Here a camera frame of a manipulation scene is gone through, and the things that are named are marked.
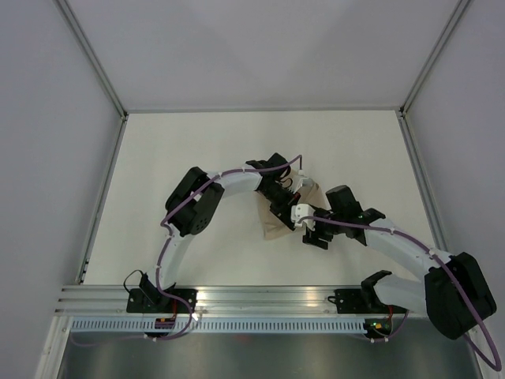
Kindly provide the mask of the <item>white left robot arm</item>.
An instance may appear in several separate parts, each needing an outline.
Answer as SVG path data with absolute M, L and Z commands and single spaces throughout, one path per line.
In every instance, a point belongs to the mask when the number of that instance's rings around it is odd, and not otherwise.
M 175 302 L 181 302 L 191 312 L 193 306 L 174 292 L 178 269 L 189 244 L 210 224 L 221 200 L 240 193 L 257 192 L 270 204 L 269 211 L 289 230 L 294 230 L 291 209 L 301 195 L 282 180 L 291 171 L 291 161 L 278 153 L 267 160 L 250 160 L 228 171 L 207 173 L 193 167 L 185 174 L 174 192 L 167 198 L 166 215 L 160 225 L 168 232 L 155 266 L 142 272 L 137 288 L 128 291 L 129 313 L 169 312 Z

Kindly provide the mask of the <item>beige cloth napkin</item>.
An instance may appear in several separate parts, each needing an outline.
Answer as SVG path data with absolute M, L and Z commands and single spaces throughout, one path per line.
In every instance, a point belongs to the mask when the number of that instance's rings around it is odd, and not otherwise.
M 297 230 L 291 220 L 292 207 L 309 204 L 326 208 L 320 185 L 303 170 L 286 169 L 279 177 L 267 176 L 256 192 L 265 240 L 281 238 Z

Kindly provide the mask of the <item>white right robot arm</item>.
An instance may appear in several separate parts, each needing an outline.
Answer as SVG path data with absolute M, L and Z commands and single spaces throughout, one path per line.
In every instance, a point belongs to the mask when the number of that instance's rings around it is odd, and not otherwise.
M 497 311 L 477 260 L 468 253 L 432 248 L 409 235 L 382 212 L 363 209 L 349 186 L 326 193 L 330 207 L 295 205 L 291 219 L 305 228 L 303 242 L 327 249 L 336 235 L 345 235 L 384 254 L 413 275 L 405 280 L 381 270 L 361 282 L 362 306 L 377 312 L 397 306 L 427 317 L 445 337 L 456 340 Z

